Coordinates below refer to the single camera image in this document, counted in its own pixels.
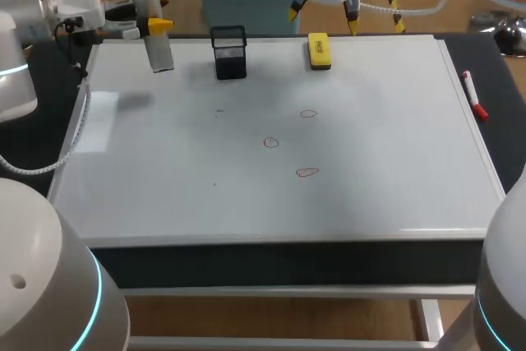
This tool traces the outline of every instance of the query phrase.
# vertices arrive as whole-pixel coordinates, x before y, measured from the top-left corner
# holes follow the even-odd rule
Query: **red circle drawing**
[[[296,171],[296,174],[299,177],[310,177],[318,173],[320,170],[318,168],[309,168],[309,169],[299,169]]]
[[[313,118],[318,115],[318,112],[315,110],[303,110],[299,114],[302,118]]]
[[[263,140],[263,145],[266,148],[276,148],[279,145],[279,141],[277,141],[273,137],[267,137]]]

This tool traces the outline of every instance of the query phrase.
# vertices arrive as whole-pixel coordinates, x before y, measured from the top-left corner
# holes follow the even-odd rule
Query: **metal table frame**
[[[256,349],[256,350],[447,350],[466,351],[475,343],[471,303],[444,333],[438,298],[470,298],[473,285],[403,287],[210,287],[180,289],[124,289],[125,296],[254,297],[254,298],[368,298],[416,299],[424,341],[336,339],[256,339],[215,337],[132,336],[128,349]]]

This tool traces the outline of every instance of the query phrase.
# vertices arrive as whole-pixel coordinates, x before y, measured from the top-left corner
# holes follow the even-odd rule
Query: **black surface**
[[[478,122],[506,193],[526,161],[526,105],[490,35],[437,35],[445,39],[459,76],[470,70],[478,98],[489,114]]]
[[[327,242],[97,249],[119,288],[469,284],[482,242]]]
[[[490,119],[479,123],[509,191],[526,160],[526,106],[487,35],[438,35],[459,75],[469,69]],[[83,52],[87,59],[89,49]],[[57,159],[75,103],[78,77],[53,45],[35,48],[36,113],[0,125],[0,152],[15,164]],[[2,177],[10,176],[0,170]],[[18,178],[43,195],[51,174]],[[337,242],[95,249],[121,288],[315,284],[468,284],[477,278],[482,241]]]
[[[75,48],[74,54],[87,62],[90,48]],[[39,169],[58,159],[81,79],[55,43],[34,46],[28,62],[39,105],[23,118],[0,124],[0,153],[19,168]],[[0,177],[23,182],[46,196],[53,172],[18,176],[0,167]]]

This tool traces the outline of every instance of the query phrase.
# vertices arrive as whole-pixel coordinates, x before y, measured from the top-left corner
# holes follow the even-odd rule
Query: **black cable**
[[[76,26],[82,26],[83,21],[82,19],[75,20],[65,20],[61,21],[55,26],[55,30],[53,31],[53,37],[55,38],[55,44],[57,45],[58,50],[64,54],[69,64],[75,68],[75,70],[79,73],[81,78],[85,78],[88,76],[87,71],[85,70],[85,67],[81,65],[80,62],[77,62],[73,59],[73,31]],[[64,27],[64,30],[67,32],[67,49],[65,49],[61,44],[60,40],[58,39],[58,29],[60,27]]]

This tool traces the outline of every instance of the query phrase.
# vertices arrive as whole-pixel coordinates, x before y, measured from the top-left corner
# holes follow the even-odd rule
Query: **wooden floor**
[[[388,6],[387,0],[363,0]],[[431,7],[438,0],[398,0],[402,8]],[[474,12],[496,9],[487,0],[449,0],[434,16],[405,17],[408,32],[463,32]],[[170,0],[165,16],[176,33],[205,33],[200,0]],[[361,14],[362,33],[395,33],[392,16]],[[347,34],[343,11],[307,4],[301,32]],[[526,96],[523,59],[506,59]],[[313,339],[419,339],[410,301],[258,298],[129,298],[133,335],[239,336]],[[466,301],[441,302],[445,327]]]

